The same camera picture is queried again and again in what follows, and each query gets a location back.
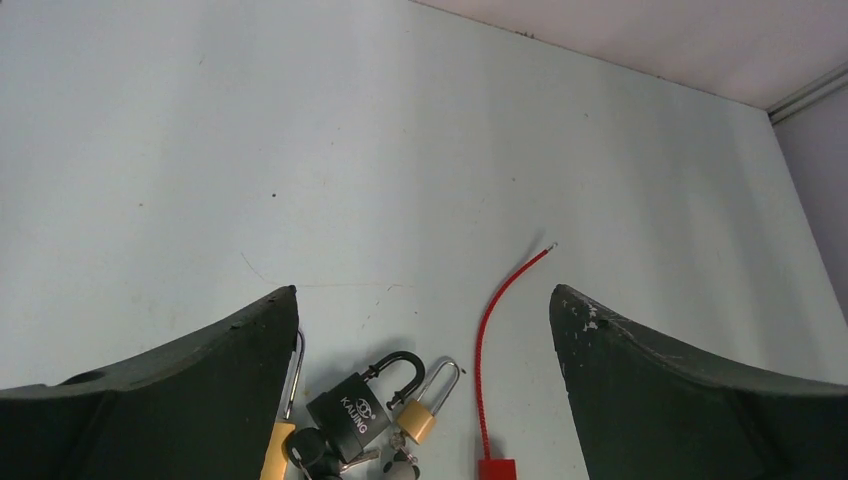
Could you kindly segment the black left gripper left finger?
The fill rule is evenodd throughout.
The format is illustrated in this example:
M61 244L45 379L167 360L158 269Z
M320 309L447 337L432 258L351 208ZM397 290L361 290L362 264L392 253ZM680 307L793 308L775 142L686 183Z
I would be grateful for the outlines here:
M1 393L5 479L256 479L299 327L296 290L56 385Z

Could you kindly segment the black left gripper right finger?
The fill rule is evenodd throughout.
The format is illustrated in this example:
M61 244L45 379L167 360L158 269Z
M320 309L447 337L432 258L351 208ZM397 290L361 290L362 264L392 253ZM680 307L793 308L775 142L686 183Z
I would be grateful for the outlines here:
M560 284L549 320L592 479L843 479L847 389L752 367Z

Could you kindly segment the black Kaijing padlock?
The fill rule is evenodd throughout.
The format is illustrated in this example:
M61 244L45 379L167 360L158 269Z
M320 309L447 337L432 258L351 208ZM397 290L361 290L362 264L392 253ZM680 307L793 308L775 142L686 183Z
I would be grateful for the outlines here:
M381 403L368 382L396 362L409 363L415 374L390 400ZM395 351L319 394L307 404L307 411L333 454L348 464L391 425L388 413L405 403L423 384L425 373L424 363L418 355Z

